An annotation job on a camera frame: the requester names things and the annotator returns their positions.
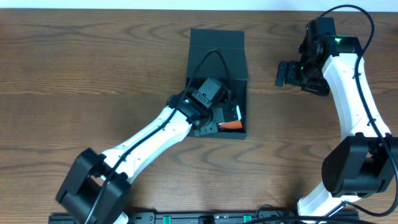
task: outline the orange object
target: orange object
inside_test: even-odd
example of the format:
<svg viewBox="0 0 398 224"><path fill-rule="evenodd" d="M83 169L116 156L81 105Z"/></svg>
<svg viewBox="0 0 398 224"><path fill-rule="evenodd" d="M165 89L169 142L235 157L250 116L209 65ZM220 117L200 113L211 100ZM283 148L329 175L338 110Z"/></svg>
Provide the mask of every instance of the orange object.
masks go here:
<svg viewBox="0 0 398 224"><path fill-rule="evenodd" d="M221 123L219 126L223 129L241 129L243 128L242 121L232 121L228 123Z"/></svg>

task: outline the white backdrop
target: white backdrop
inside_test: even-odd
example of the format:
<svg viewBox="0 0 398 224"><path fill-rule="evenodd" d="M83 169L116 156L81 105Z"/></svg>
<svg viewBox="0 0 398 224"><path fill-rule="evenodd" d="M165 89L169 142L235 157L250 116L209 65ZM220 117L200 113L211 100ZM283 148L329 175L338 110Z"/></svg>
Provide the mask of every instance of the white backdrop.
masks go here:
<svg viewBox="0 0 398 224"><path fill-rule="evenodd" d="M0 8L56 9L325 11L340 4L355 4L372 12L398 12L398 0L0 0Z"/></svg>

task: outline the black box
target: black box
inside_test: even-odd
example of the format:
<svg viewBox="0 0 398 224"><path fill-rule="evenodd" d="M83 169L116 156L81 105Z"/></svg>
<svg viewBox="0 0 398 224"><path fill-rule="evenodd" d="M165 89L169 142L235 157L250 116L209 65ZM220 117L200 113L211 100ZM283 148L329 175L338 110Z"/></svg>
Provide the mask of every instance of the black box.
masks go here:
<svg viewBox="0 0 398 224"><path fill-rule="evenodd" d="M191 29L187 82L203 56L211 49L218 49L228 66L234 94L242 115L242 132L218 132L200 137L245 139L247 134L247 85L249 81L248 65L244 53L244 32L230 30ZM199 88L210 76L228 83L226 72L217 54L210 55L193 78L192 87Z"/></svg>

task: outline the wooden table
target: wooden table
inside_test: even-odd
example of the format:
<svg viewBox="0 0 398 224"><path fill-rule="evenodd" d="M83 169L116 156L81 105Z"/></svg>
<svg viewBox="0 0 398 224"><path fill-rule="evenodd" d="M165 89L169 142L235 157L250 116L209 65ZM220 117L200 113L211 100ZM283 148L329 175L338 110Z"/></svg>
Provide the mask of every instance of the wooden table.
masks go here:
<svg viewBox="0 0 398 224"><path fill-rule="evenodd" d="M191 28L244 30L249 68L245 141L188 138L134 182L129 208L165 211L293 208L321 180L340 142L333 97L274 86L298 60L319 12L129 10L0 11L0 223L46 223L77 155L124 141L184 88ZM339 34L369 35L357 12L334 13ZM398 14L372 13L365 55L377 107L398 132ZM396 185L359 202L386 210ZM389 217L364 220L395 223Z"/></svg>

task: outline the wooden table top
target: wooden table top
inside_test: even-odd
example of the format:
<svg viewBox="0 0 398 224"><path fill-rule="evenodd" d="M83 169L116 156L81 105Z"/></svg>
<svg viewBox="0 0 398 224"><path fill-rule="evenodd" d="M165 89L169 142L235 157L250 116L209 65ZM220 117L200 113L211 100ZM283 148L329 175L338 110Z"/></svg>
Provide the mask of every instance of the wooden table top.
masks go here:
<svg viewBox="0 0 398 224"><path fill-rule="evenodd" d="M133 183L129 208L160 212L293 208L321 181L340 142L333 97L274 86L278 63L298 60L305 25L319 12L0 11L0 223L46 223L77 155L101 152L151 122L183 90L191 28L244 30L249 69L248 138L187 138ZM380 114L398 133L398 14L371 13L365 55ZM369 24L333 13L338 34ZM386 210L395 184L359 202ZM396 223L389 217L364 220Z"/></svg>

